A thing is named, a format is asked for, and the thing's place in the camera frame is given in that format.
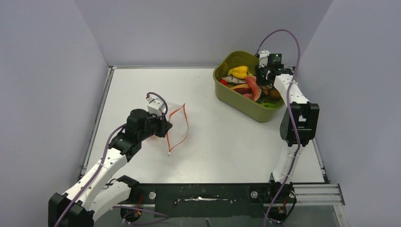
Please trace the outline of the clear zip bag orange zipper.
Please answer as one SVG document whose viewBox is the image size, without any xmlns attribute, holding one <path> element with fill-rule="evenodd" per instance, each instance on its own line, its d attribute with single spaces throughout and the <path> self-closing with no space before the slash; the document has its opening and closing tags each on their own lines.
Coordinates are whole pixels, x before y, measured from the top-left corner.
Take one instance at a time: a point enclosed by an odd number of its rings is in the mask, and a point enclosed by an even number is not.
<svg viewBox="0 0 401 227">
<path fill-rule="evenodd" d="M 173 124 L 166 136 L 168 156 L 180 146 L 188 137 L 189 121 L 186 113 L 186 104 L 174 104 L 167 102 L 168 112 L 166 119 Z"/>
</svg>

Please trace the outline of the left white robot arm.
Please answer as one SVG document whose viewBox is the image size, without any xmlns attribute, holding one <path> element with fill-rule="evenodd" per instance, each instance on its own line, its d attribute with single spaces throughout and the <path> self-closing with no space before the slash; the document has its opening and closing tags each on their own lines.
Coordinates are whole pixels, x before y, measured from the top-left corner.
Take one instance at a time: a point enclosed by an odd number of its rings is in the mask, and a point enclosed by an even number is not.
<svg viewBox="0 0 401 227">
<path fill-rule="evenodd" d="M 134 109 L 126 123 L 108 137 L 100 159 L 86 174 L 64 193 L 55 193 L 48 202 L 48 226 L 92 227 L 95 221 L 130 195 L 137 181 L 123 176 L 117 186 L 103 191 L 111 177 L 124 167 L 141 149 L 142 142 L 152 136 L 164 138 L 172 128 L 160 114 Z"/>
</svg>

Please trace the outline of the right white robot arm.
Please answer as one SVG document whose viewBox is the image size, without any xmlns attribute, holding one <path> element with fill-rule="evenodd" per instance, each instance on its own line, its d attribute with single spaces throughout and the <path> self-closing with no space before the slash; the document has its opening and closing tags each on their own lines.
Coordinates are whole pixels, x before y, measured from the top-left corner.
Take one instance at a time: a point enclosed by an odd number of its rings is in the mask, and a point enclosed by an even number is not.
<svg viewBox="0 0 401 227">
<path fill-rule="evenodd" d="M 284 141 L 278 164 L 272 178 L 280 184 L 292 182 L 296 164 L 303 149 L 314 139 L 320 107 L 307 99 L 300 90 L 294 73 L 286 73 L 281 53 L 261 51 L 255 55 L 257 85 L 271 86 L 279 92 L 286 106 L 279 127 Z"/>
</svg>

